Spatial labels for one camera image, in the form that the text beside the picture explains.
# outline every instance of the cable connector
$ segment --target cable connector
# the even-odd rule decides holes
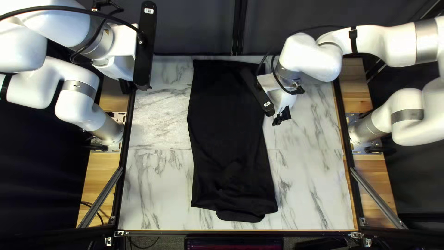
[[[113,6],[116,9],[121,9],[116,3],[111,0],[94,0],[92,3],[92,11],[100,11],[100,8],[104,6]]]

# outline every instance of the silver metal band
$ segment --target silver metal band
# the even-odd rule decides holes
[[[99,138],[100,144],[112,145],[122,139],[123,123],[105,114],[105,122],[103,125],[100,128],[89,132]]]
[[[423,118],[423,109],[404,109],[392,114],[392,124],[405,120],[422,120]]]
[[[274,71],[278,77],[281,79],[282,85],[285,87],[292,87],[293,82],[300,77],[301,72],[297,71],[291,71],[289,69],[286,69],[282,67],[281,63],[277,61],[276,67],[274,68]]]
[[[388,133],[380,131],[372,121],[372,114],[357,120],[349,126],[350,139],[363,147],[370,146],[371,142]]]
[[[89,42],[99,26],[98,22],[101,22],[101,20],[91,18],[90,30],[88,31],[85,39],[80,44],[70,47],[70,49],[77,51],[79,48],[83,47],[87,42]],[[114,33],[108,24],[104,24],[101,29],[100,34],[96,37],[94,42],[80,54],[90,59],[97,59],[101,58],[110,50],[114,40]]]
[[[81,81],[67,80],[63,83],[62,90],[71,90],[85,94],[94,100],[97,91],[90,85]]]
[[[415,22],[416,62],[436,61],[438,55],[438,26],[434,18]]]

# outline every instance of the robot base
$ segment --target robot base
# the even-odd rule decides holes
[[[356,122],[359,119],[359,114],[360,113],[345,113],[345,117],[347,118],[348,125]],[[365,147],[365,146],[358,145],[358,144],[354,143],[352,140],[350,140],[350,145],[352,147],[353,154],[382,154],[382,152],[367,153],[365,151],[366,148],[370,148],[370,149],[382,148],[381,139],[376,139],[376,140],[372,141],[371,144],[372,144],[371,146]]]
[[[125,125],[127,113],[126,112],[114,112],[114,111],[112,111],[112,113],[114,113],[113,120],[115,120],[118,124],[122,125],[122,127],[123,127]],[[95,153],[120,153],[120,151],[122,149],[122,140],[123,140],[123,138],[120,139],[119,141],[102,141],[102,140],[94,137],[93,139],[91,139],[91,145],[103,146],[103,145],[109,144],[109,146],[108,146],[108,151],[102,151],[99,149],[92,149],[92,152],[95,152]]]

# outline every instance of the black metal bar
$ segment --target black metal bar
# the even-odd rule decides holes
[[[381,196],[376,192],[376,190],[366,181],[362,175],[356,171],[356,169],[350,169],[350,173],[353,178],[359,182],[359,184],[367,191],[373,201],[378,205],[381,212],[389,219],[393,225],[395,225],[398,229],[408,229],[406,225],[402,222],[401,219],[396,215],[395,212],[387,205],[387,203],[381,198]]]
[[[444,231],[432,230],[403,230],[380,227],[361,227],[361,233],[366,238],[386,239],[410,243],[418,247],[444,247]]]
[[[125,130],[123,132],[122,151],[120,151],[119,168],[123,169],[123,173],[119,181],[117,181],[114,190],[114,200],[111,215],[115,216],[115,228],[119,224],[120,207],[122,204],[123,184],[125,182],[125,171],[127,168],[128,149],[130,147],[131,124],[133,121],[134,102],[136,98],[136,89],[132,89],[128,99],[127,120],[125,122]]]
[[[341,125],[342,140],[344,142],[344,154],[345,154],[345,158],[347,160],[347,166],[348,166],[348,170],[349,170],[350,188],[352,190],[353,203],[354,203],[354,207],[355,207],[355,215],[356,215],[356,219],[359,220],[359,218],[364,217],[364,211],[362,209],[361,195],[359,193],[359,184],[352,177],[352,174],[350,171],[350,169],[355,168],[355,161],[353,158],[352,147],[350,145],[350,139],[349,139],[349,133],[348,133],[349,130],[348,130],[347,120],[345,118],[344,102],[342,100],[342,92],[341,92],[341,85],[339,83],[339,78],[336,78],[333,81],[333,89],[334,89],[334,93],[336,96],[336,106],[337,106],[337,111],[339,113],[339,123]]]
[[[105,185],[103,190],[100,192],[97,199],[94,201],[94,204],[92,204],[91,208],[86,213],[85,217],[80,222],[79,226],[77,228],[86,228],[88,227],[92,220],[94,219],[95,215],[99,211],[100,207],[102,206],[105,199],[108,197],[109,193],[111,192],[114,185],[117,183],[119,178],[122,176],[123,167],[119,167],[114,174],[111,176],[108,183]]]
[[[330,238],[344,238],[350,236],[352,231],[190,231],[190,230],[176,230],[176,231],[161,231],[161,230],[125,230],[123,235],[125,237],[146,237],[146,236],[156,236],[156,237],[168,237],[168,236],[203,236],[211,237],[211,235],[217,235],[218,237],[229,237],[229,236],[278,236],[278,237],[330,237]]]
[[[242,55],[245,20],[247,13],[247,0],[236,0],[234,5],[234,21],[233,21],[233,41],[231,47],[231,55]]]

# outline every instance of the black cable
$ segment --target black cable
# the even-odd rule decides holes
[[[281,89],[284,90],[285,92],[287,92],[288,94],[292,95],[291,91],[289,91],[288,89],[284,88],[284,86],[282,86],[281,81],[279,81],[278,77],[276,76],[276,73],[274,72],[273,63],[274,63],[275,57],[276,57],[276,55],[273,55],[273,57],[271,58],[271,72],[273,73],[273,76],[276,79],[277,84],[279,84],[279,86],[281,87]]]
[[[141,41],[142,44],[145,42],[143,32],[140,29],[134,27],[130,23],[128,23],[120,18],[110,16],[108,14],[103,14],[100,12],[95,12],[95,11],[90,11],[90,10],[80,9],[80,8],[67,7],[67,6],[48,5],[48,6],[37,6],[37,7],[19,9],[19,10],[11,11],[11,12],[1,15],[0,21],[4,20],[6,18],[9,18],[9,17],[15,16],[15,15],[33,12],[33,11],[40,11],[40,10],[61,10],[61,11],[76,12],[76,13],[82,13],[82,14],[88,14],[88,15],[93,15],[93,16],[99,16],[102,18],[107,18],[109,20],[118,22],[120,24],[123,24],[123,25],[128,26],[129,28],[133,29],[134,31],[137,32],[137,37],[138,37],[139,41]]]
[[[116,9],[116,10],[111,11],[110,13],[108,13],[108,15],[112,16],[112,15],[114,15],[114,14],[117,14],[117,13],[120,13],[120,12],[123,12],[123,11],[124,11],[124,9],[119,7],[118,9]],[[106,21],[107,21],[107,19],[104,18],[104,19],[102,20],[102,22],[100,23],[99,27],[97,28],[97,30],[95,31],[94,35],[91,37],[91,39],[90,39],[90,40],[89,40],[89,41],[88,41],[83,47],[81,47],[80,49],[78,49],[76,52],[74,52],[74,53],[69,57],[69,60],[70,60],[71,63],[78,64],[78,65],[90,65],[90,64],[92,64],[92,61],[90,61],[90,62],[88,62],[88,63],[77,62],[77,61],[75,61],[75,58],[76,58],[80,53],[82,53],[85,49],[87,49],[89,46],[91,46],[92,43],[94,43],[94,41],[96,40],[96,38],[100,35],[100,32],[102,31],[102,27],[105,25]]]
[[[88,206],[89,208],[91,208],[91,205],[89,205],[86,202],[80,202],[80,204]],[[100,214],[98,212],[97,212],[97,216],[99,217],[100,221],[102,222],[102,226],[105,225],[104,222],[103,222],[102,216],[100,216]]]
[[[93,250],[95,245],[95,241],[91,241],[88,246],[88,250]]]
[[[156,244],[156,242],[157,242],[159,239],[160,239],[160,237],[157,237],[157,239],[154,241],[153,244],[151,244],[151,245],[149,245],[149,246],[141,247],[141,246],[138,246],[138,245],[136,245],[135,243],[133,243],[133,241],[131,240],[131,237],[128,237],[128,240],[130,241],[130,246],[131,246],[131,245],[134,245],[135,247],[137,247],[137,248],[139,248],[139,249],[148,249],[148,248],[154,246],[154,244]]]
[[[319,26],[313,26],[313,27],[303,28],[303,29],[299,29],[299,30],[297,30],[297,31],[293,31],[293,32],[291,32],[289,35],[287,35],[287,37],[292,36],[292,35],[294,35],[294,34],[296,34],[296,33],[299,33],[299,32],[304,32],[304,31],[308,31],[308,30],[316,29],[316,28],[346,28],[346,26],[340,26],[340,25],[319,25]],[[259,69],[260,69],[259,67],[260,67],[260,65],[264,63],[264,61],[265,61],[265,59],[267,58],[267,56],[270,55],[271,51],[272,51],[275,47],[276,47],[276,45],[273,45],[273,46],[267,51],[267,53],[264,55],[264,57],[262,58],[261,62],[259,63],[258,68],[256,69],[256,76],[259,74]]]

